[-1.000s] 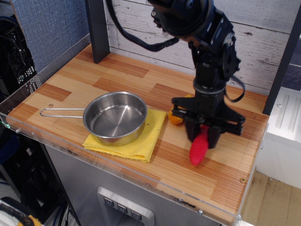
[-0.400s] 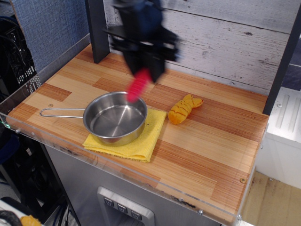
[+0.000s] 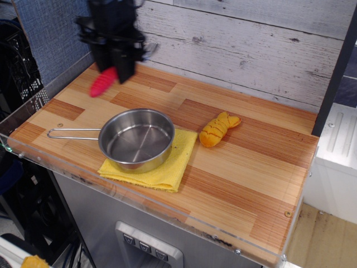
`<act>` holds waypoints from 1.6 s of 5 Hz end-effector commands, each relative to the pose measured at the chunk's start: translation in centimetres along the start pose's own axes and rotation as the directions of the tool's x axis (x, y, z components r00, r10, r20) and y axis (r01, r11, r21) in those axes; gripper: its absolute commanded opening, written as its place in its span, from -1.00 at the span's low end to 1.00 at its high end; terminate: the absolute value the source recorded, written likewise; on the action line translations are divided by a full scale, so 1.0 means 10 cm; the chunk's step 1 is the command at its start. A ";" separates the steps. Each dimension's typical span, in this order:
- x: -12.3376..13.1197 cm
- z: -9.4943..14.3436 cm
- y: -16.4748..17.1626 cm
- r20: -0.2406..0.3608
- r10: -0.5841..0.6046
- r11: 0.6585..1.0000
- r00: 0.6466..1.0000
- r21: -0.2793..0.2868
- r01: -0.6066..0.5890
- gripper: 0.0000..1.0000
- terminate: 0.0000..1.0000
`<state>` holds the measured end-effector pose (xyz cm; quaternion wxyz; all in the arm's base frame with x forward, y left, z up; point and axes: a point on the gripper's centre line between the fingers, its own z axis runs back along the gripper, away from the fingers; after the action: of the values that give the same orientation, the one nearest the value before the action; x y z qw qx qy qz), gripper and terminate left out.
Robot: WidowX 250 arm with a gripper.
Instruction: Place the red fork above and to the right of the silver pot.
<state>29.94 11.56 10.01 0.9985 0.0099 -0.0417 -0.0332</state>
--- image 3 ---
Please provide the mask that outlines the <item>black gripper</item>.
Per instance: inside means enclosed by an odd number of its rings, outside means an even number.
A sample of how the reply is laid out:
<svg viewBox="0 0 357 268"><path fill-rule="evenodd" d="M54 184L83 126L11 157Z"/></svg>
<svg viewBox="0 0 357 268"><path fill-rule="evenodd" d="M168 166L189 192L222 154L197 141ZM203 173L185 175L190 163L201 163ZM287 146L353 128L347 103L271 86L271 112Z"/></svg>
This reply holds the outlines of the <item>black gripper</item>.
<svg viewBox="0 0 357 268"><path fill-rule="evenodd" d="M89 45L103 72L113 66L119 83L135 74L135 61L143 61L145 36L137 30L137 9L144 1L87 1L90 15L77 17L80 41Z"/></svg>

